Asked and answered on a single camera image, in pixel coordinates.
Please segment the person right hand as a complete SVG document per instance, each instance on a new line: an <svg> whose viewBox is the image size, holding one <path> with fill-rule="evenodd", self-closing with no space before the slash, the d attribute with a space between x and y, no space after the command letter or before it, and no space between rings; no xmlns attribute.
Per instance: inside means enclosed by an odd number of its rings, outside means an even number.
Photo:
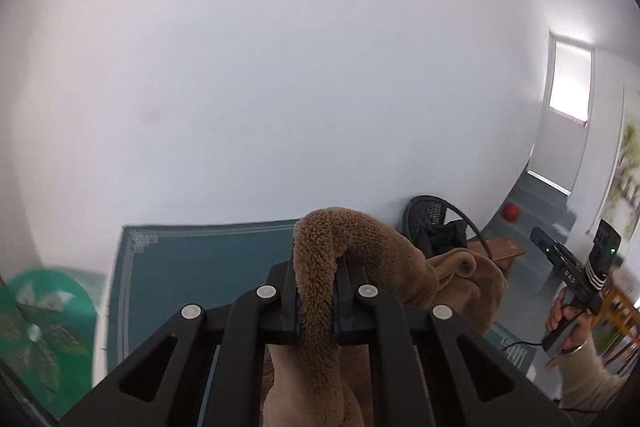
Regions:
<svg viewBox="0 0 640 427"><path fill-rule="evenodd" d="M588 340L591 332L591 315L572 305L572 292L562 287L554 299L547 320L544 322L542 347L548 355L576 351Z"/></svg>

